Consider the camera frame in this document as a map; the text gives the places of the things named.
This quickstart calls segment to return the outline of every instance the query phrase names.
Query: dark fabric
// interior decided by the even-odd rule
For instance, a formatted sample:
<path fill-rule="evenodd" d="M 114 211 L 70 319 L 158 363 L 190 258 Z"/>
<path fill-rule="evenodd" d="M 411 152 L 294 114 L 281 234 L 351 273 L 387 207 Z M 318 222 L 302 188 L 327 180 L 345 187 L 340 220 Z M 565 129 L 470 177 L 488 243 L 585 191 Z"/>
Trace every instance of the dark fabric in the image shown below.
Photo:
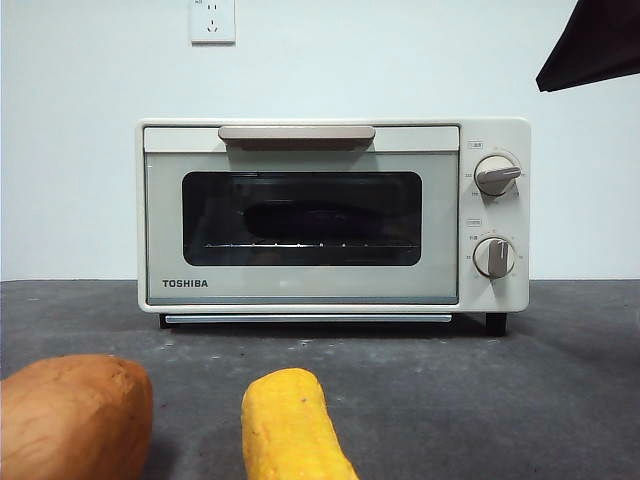
<path fill-rule="evenodd" d="M 640 0 L 579 0 L 540 70 L 540 91 L 640 72 Z"/>

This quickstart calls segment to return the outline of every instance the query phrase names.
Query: white wall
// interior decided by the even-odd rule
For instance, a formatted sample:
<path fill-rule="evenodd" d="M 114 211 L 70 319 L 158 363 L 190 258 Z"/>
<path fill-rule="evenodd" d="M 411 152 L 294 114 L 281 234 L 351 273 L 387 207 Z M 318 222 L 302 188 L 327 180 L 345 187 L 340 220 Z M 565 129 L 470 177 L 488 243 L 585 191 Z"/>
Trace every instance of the white wall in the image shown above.
<path fill-rule="evenodd" d="M 533 125 L 532 276 L 640 277 L 640 76 L 535 76 L 574 0 L 3 1 L 3 279 L 134 278 L 141 117 L 518 115 Z"/>

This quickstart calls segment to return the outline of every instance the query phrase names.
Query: toshiba logo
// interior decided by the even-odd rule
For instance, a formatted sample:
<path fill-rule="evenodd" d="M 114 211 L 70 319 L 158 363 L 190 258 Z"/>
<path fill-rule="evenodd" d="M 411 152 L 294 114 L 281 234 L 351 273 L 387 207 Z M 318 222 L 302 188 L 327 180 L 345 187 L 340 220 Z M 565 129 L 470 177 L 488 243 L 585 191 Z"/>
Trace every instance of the toshiba logo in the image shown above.
<path fill-rule="evenodd" d="M 202 288 L 209 286 L 206 280 L 163 280 L 162 284 L 168 288 Z"/>

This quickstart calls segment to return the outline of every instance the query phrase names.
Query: timer knob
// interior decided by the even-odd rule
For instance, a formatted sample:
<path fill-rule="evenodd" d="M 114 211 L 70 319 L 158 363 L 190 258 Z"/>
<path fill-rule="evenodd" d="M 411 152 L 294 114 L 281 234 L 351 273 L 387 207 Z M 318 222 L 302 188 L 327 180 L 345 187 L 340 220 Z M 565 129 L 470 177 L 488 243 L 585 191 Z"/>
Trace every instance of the timer knob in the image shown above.
<path fill-rule="evenodd" d="M 493 155 L 476 167 L 476 185 L 482 193 L 497 197 L 511 188 L 521 173 L 520 167 L 508 158 Z"/>
<path fill-rule="evenodd" d="M 473 261 L 485 277 L 502 278 L 513 268 L 515 252 L 506 240 L 497 237 L 487 238 L 476 246 Z"/>

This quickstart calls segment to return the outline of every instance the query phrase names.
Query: toaster oven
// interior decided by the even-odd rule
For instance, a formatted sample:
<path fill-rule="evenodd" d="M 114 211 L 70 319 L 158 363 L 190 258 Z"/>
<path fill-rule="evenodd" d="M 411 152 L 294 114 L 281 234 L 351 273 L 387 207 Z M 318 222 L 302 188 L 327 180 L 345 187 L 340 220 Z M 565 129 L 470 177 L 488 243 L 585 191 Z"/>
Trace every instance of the toaster oven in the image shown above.
<path fill-rule="evenodd" d="M 517 118 L 146 119 L 138 299 L 196 322 L 448 321 L 529 299 Z"/>

